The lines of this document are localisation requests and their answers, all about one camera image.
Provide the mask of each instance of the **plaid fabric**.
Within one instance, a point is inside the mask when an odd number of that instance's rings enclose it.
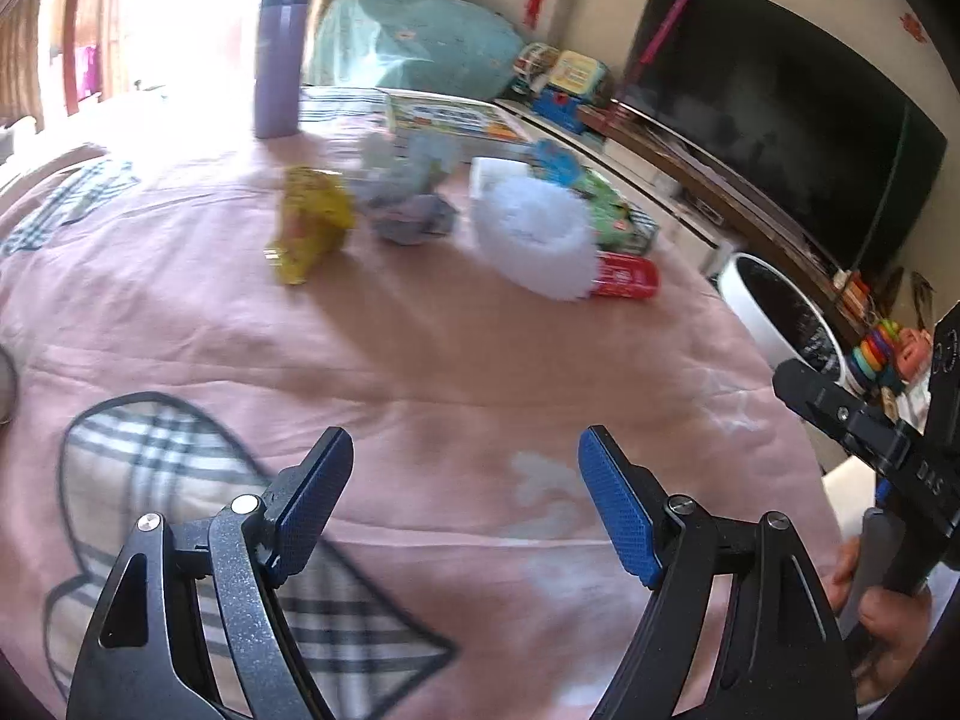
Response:
[[[155,392],[80,415],[67,430],[59,475],[64,525],[82,570],[47,599],[48,661],[65,698],[94,605],[136,519],[143,512],[171,522],[210,517],[269,480],[210,418]],[[210,579],[198,596],[224,704],[248,712]],[[338,720],[380,717],[453,656],[449,641],[402,613],[323,538],[277,597]]]
[[[91,160],[51,191],[40,208],[27,214],[13,228],[0,247],[0,257],[21,250],[37,251],[50,240],[56,228],[80,221],[137,183],[139,179],[133,175],[131,163],[109,157]]]
[[[389,122],[390,97],[376,89],[338,86],[304,86],[301,89],[301,124],[333,122],[344,117],[373,117],[380,127]]]

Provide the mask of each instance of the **yellow snack bag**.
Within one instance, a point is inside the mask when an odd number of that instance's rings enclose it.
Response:
[[[329,170],[287,167],[277,237],[264,250],[284,284],[302,284],[315,262],[344,245],[353,200]]]

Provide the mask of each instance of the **wooden shelf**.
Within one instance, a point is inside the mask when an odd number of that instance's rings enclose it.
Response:
[[[587,127],[620,143],[624,148],[629,148],[637,156],[679,181],[690,194],[721,215],[730,228],[746,239],[752,253],[781,271],[819,306],[841,341],[854,346],[866,334],[868,327],[861,319],[851,314],[842,303],[833,304],[836,290],[810,256],[727,188],[676,156],[641,127],[625,119],[614,117],[607,127],[606,111],[589,105],[582,105],[578,115]]]

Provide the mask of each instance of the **television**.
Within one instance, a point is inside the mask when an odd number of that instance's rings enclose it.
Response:
[[[647,0],[628,68],[674,1]],[[947,146],[877,68],[767,0],[689,0],[620,102],[760,190],[834,266],[866,245],[867,278],[904,242]]]

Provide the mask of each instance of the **purple bottle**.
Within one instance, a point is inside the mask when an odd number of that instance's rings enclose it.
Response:
[[[299,87],[309,0],[261,0],[256,33],[253,134],[282,138],[299,129]]]

